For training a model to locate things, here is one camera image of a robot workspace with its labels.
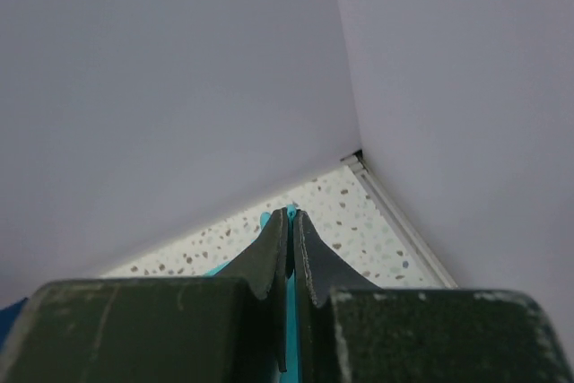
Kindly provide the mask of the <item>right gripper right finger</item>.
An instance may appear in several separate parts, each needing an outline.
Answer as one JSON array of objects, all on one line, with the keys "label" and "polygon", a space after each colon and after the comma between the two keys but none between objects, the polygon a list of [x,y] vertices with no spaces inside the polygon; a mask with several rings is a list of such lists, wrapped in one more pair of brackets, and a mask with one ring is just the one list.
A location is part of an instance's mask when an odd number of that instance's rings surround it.
[{"label": "right gripper right finger", "polygon": [[544,310],[522,292],[380,288],[305,212],[292,228],[302,382],[570,382]]}]

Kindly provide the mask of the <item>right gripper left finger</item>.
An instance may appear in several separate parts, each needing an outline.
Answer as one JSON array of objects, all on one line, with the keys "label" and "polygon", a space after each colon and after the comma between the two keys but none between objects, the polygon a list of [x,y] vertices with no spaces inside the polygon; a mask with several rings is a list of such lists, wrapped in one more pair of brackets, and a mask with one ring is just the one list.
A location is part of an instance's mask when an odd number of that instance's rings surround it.
[{"label": "right gripper left finger", "polygon": [[1,351],[4,382],[276,382],[286,371],[290,213],[217,274],[48,283]]}]

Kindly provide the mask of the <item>teal t shirt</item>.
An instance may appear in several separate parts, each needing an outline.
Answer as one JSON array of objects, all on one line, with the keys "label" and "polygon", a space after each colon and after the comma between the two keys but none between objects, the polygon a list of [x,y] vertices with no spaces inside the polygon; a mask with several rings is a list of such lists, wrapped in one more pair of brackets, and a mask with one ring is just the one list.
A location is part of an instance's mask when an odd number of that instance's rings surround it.
[{"label": "teal t shirt", "polygon": [[287,275],[289,275],[286,285],[286,365],[287,371],[279,375],[278,382],[289,383],[299,382],[299,346],[298,346],[298,323],[296,313],[296,292],[293,257],[293,222],[297,213],[295,205],[285,207],[289,218],[289,234],[287,247]]}]

